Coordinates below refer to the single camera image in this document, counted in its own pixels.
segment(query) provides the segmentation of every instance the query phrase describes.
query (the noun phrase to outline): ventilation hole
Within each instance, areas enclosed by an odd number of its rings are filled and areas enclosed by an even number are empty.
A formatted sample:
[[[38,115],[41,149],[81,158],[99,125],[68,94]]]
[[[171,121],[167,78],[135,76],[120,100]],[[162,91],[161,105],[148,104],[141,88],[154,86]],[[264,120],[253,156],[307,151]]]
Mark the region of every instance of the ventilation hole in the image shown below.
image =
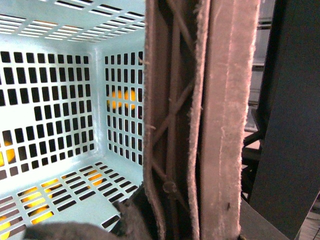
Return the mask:
[[[21,171],[22,171],[23,173],[29,171],[29,165],[28,165],[28,163],[24,163],[24,164],[21,165]]]
[[[76,203],[77,202],[75,200],[73,200],[73,201],[70,201],[67,204],[63,205],[63,206],[58,207],[57,209],[58,209],[59,212],[61,212],[61,211],[65,210],[65,209],[75,205]]]
[[[14,130],[14,133],[15,133],[15,139],[16,139],[16,142],[19,144],[19,143],[23,143],[25,140],[24,140],[24,134],[23,134],[23,131],[22,131],[22,128],[17,128]]]
[[[75,98],[76,98],[75,85],[70,85],[70,98],[71,98],[71,99],[75,99]]]
[[[83,56],[83,63],[89,64],[89,57],[88,56]]]
[[[81,154],[81,149],[78,147],[75,149],[75,155]]]
[[[109,170],[107,170],[107,171],[104,171],[105,174],[109,174],[109,173],[111,173],[111,172],[113,172],[112,169],[109,169]]]
[[[142,119],[142,106],[138,106],[138,119]]]
[[[14,61],[15,61],[17,64],[21,64],[21,63],[24,62],[21,52],[14,52],[13,55],[14,55]]]
[[[62,99],[68,98],[67,86],[61,86],[61,96]]]
[[[79,101],[79,110],[80,110],[81,114],[83,114],[85,112],[85,102],[84,101]]]
[[[76,175],[77,173],[76,172],[71,172],[71,173],[68,173],[67,175],[63,175],[61,178],[62,179],[67,179],[67,178],[70,178],[74,175]]]
[[[120,217],[118,215],[115,215],[115,216],[111,217],[110,219],[108,219],[107,221],[105,221],[104,223],[102,223],[101,225],[102,225],[102,227],[104,227],[106,229],[107,227],[111,226],[119,219],[120,219]]]
[[[39,142],[39,147],[40,147],[40,154],[41,155],[47,153],[47,147],[46,147],[46,142],[45,141]]]
[[[68,76],[69,81],[73,82],[75,80],[74,69],[72,67],[68,67]]]
[[[16,204],[13,202],[13,203],[10,203],[10,204],[5,205],[5,206],[3,206],[3,207],[0,207],[0,213],[3,212],[3,211],[5,211],[5,210],[11,209],[11,208],[13,208],[13,207],[15,207],[15,206],[16,206]]]
[[[91,108],[91,100],[87,100],[86,101],[86,111],[88,113],[90,113],[92,111],[92,108]]]
[[[59,100],[58,87],[57,86],[53,86],[51,89],[52,89],[52,99],[53,100]]]
[[[69,148],[72,146],[72,138],[71,135],[66,136],[66,146]]]
[[[84,8],[84,6],[80,6],[80,5],[76,5],[76,4],[72,4],[72,3],[60,1],[60,0],[56,1],[55,4],[63,7],[71,8],[71,9],[77,9],[77,10],[82,10]]]
[[[111,13],[108,13],[108,12],[105,12],[105,11],[100,11],[100,10],[95,10],[95,9],[90,10],[89,13],[98,14],[98,15],[102,15],[102,16],[106,16],[106,17],[111,17],[112,16]]]
[[[37,169],[39,167],[39,163],[37,160],[31,162],[32,169]]]
[[[90,80],[90,73],[89,73],[89,68],[85,67],[84,68],[84,80],[89,81]]]
[[[90,189],[90,187],[89,187],[89,186],[85,186],[85,187],[83,187],[83,188],[78,189],[78,190],[75,191],[74,193],[75,193],[76,195],[78,195],[78,194],[81,194],[81,193],[83,193],[84,191],[86,191],[86,190],[88,190],[88,189]]]
[[[73,118],[72,119],[72,125],[73,125],[73,130],[78,130],[79,126],[78,126],[78,118]]]
[[[49,88],[47,86],[42,87],[42,97],[44,102],[50,101]]]
[[[118,199],[122,198],[123,196],[124,196],[124,194],[122,194],[122,193],[120,192],[120,193],[118,193],[117,195],[115,195],[115,196],[113,196],[112,198],[110,198],[109,201],[110,201],[111,203],[113,203],[113,202],[117,201]]]
[[[138,70],[138,84],[142,84],[143,72]]]
[[[115,183],[119,183],[121,182],[122,180],[124,180],[125,178],[123,176],[117,178],[116,180],[114,180]]]
[[[55,55],[54,54],[48,54],[48,61],[50,64],[55,63]]]
[[[113,179],[114,177],[119,176],[119,173],[114,173],[109,176],[109,178]]]
[[[49,68],[50,71],[50,79],[52,83],[56,83],[57,82],[57,73],[56,73],[56,68],[54,67],[50,67]]]
[[[86,97],[90,97],[91,93],[90,93],[90,84],[86,84],[85,85],[85,95]]]
[[[7,173],[6,170],[1,170],[0,171],[0,180],[6,179],[7,178]]]
[[[16,223],[19,223],[23,220],[22,217],[18,217],[16,218],[15,220],[12,220],[11,221],[11,224],[13,225],[13,222],[16,222]],[[20,233],[22,231],[24,231],[25,229],[27,228],[27,226],[25,224],[21,225],[21,226],[18,226],[17,228],[13,229],[10,231],[10,237],[16,235],[17,233]]]
[[[39,64],[45,64],[46,63],[45,55],[43,53],[38,53],[37,57],[38,57],[38,63]]]
[[[19,153],[19,159],[21,161],[27,159],[27,152],[26,152],[26,147],[25,146],[18,147],[18,153]]]
[[[17,93],[15,89],[8,89],[9,103],[10,105],[17,105]]]
[[[128,186],[129,184],[131,184],[131,182],[130,181],[126,181],[126,182],[120,184],[119,186],[120,186],[120,188],[124,188],[124,187]]]
[[[26,61],[28,62],[28,64],[34,64],[35,63],[35,57],[34,54],[31,52],[28,52],[26,54]]]
[[[5,96],[4,96],[4,91],[0,89],[0,106],[5,106]]]
[[[47,158],[47,157],[42,158],[42,159],[41,159],[41,162],[42,162],[42,166],[46,166],[46,165],[48,165],[48,164],[49,164],[49,162],[48,162],[48,158]]]
[[[142,155],[138,154],[138,164],[142,165]]]
[[[29,67],[29,78],[30,78],[30,83],[36,84],[37,81],[37,74],[36,74],[36,68],[35,67]]]
[[[10,168],[10,175],[11,177],[18,175],[18,168],[16,166]]]
[[[136,154],[134,152],[131,152],[131,160],[132,162],[136,162]]]
[[[108,69],[108,68],[105,69],[105,80],[106,80],[106,81],[109,81],[109,69]]]
[[[103,194],[103,196],[108,197],[109,195],[115,193],[116,191],[118,191],[118,189],[114,187],[114,188],[112,188],[111,190],[106,191],[106,192]]]
[[[5,78],[5,83],[6,84],[15,84],[14,82],[14,74],[12,72],[12,68],[11,67],[4,67],[3,68],[4,71],[4,78]]]
[[[10,54],[8,51],[1,52],[1,60],[3,63],[11,63],[10,61]]]
[[[64,64],[65,63],[64,56],[61,55],[61,54],[58,54],[58,63],[59,64]]]
[[[76,68],[76,79],[78,81],[82,81],[82,71],[81,71],[81,67],[77,67]]]
[[[78,85],[78,97],[83,98],[84,97],[84,88],[82,85]]]
[[[87,199],[87,198],[89,198],[89,197],[91,197],[92,195],[95,195],[95,194],[96,194],[96,193],[95,193],[94,191],[91,191],[91,192],[88,192],[88,193],[86,193],[85,195],[79,197],[79,199],[80,199],[81,201],[83,201],[83,200],[85,200],[85,199]]]
[[[69,106],[67,102],[62,104],[62,108],[63,108],[63,115],[69,116]]]
[[[60,82],[66,81],[66,71],[63,67],[59,67]]]
[[[85,181],[80,181],[80,182],[77,182],[77,183],[74,184],[74,185],[71,185],[70,188],[71,188],[71,189],[75,189],[75,188],[77,188],[77,187],[79,187],[79,186],[81,186],[81,185],[83,185],[83,184],[85,184],[85,183],[86,183]]]

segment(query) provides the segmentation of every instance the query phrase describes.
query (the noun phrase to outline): rectangular slot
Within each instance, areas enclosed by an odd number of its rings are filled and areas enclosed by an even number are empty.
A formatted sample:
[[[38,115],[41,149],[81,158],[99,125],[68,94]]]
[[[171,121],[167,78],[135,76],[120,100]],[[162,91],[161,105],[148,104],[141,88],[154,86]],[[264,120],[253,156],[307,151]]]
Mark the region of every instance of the rectangular slot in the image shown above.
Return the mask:
[[[102,223],[102,227],[104,227],[105,229],[109,226],[111,226],[112,224],[114,224],[116,221],[118,221],[120,219],[120,217],[118,215],[115,215],[113,217],[111,217],[109,220],[105,221],[104,223]]]
[[[73,201],[68,202],[68,203],[65,204],[65,205],[62,205],[62,206],[58,207],[57,209],[58,209],[59,212],[61,212],[61,211],[65,210],[65,209],[67,209],[67,208],[75,205],[76,203],[77,203],[77,202],[76,202],[75,200],[73,200]]]
[[[79,180],[79,179],[81,179],[81,177],[77,176],[77,177],[72,178],[72,179],[70,179],[70,180],[68,180],[68,181],[65,181],[65,183],[66,183],[66,184],[70,184],[70,183],[73,183],[73,182],[75,182],[75,181],[77,181],[77,180]]]
[[[109,188],[110,186],[112,186],[112,184],[110,182],[108,182],[107,184],[99,187],[98,190],[102,191],[102,190],[105,190],[105,189]]]
[[[108,197],[109,195],[115,193],[116,191],[118,191],[118,189],[116,187],[110,189],[109,191],[106,191],[103,196]]]
[[[85,199],[87,199],[87,198],[89,198],[89,197],[91,197],[92,195],[95,195],[95,194],[96,194],[96,193],[95,193],[94,191],[91,191],[91,192],[88,192],[88,193],[86,193],[85,195],[79,197],[79,199],[80,199],[81,201],[83,201],[83,200],[85,200]]]
[[[71,198],[71,195],[68,194],[68,195],[66,195],[66,196],[63,196],[63,197],[57,199],[57,200],[54,200],[52,203],[53,203],[54,205],[57,205],[57,204],[60,204],[60,203],[64,202],[64,201],[67,200],[67,199],[70,199],[70,198]]]
[[[117,195],[111,197],[110,199],[108,199],[111,203],[117,201],[118,199],[122,198],[124,196],[124,194],[122,194],[121,192],[118,193]]]

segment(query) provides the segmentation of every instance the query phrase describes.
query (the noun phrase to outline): dark metal panel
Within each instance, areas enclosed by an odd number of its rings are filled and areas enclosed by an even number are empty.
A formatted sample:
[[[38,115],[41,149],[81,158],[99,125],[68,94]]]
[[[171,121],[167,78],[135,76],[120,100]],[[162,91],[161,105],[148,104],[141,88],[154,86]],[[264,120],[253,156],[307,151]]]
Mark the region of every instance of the dark metal panel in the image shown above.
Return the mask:
[[[246,240],[289,240],[242,200],[240,210],[241,236]]]
[[[276,3],[258,111],[269,120],[250,205],[291,240],[320,190],[319,12],[318,0]]]
[[[200,164],[200,239],[240,233],[241,149],[247,115],[258,0],[211,3]]]

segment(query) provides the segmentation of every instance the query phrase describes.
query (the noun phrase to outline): plastic crate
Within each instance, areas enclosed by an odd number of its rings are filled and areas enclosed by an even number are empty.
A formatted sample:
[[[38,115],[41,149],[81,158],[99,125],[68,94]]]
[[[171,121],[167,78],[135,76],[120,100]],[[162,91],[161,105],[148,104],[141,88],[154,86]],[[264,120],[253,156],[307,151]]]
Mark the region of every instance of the plastic crate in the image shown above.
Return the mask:
[[[112,202],[143,180],[144,14],[144,0],[1,3],[2,238],[119,219]]]

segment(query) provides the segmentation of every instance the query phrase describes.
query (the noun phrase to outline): dusty crate side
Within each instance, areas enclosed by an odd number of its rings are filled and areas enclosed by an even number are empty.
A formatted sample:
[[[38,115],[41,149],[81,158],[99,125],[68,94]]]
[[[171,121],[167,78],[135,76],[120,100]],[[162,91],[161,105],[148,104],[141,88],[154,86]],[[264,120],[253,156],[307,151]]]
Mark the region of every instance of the dusty crate side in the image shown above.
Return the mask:
[[[240,233],[241,148],[259,1],[214,1],[210,9],[200,156],[200,235]]]

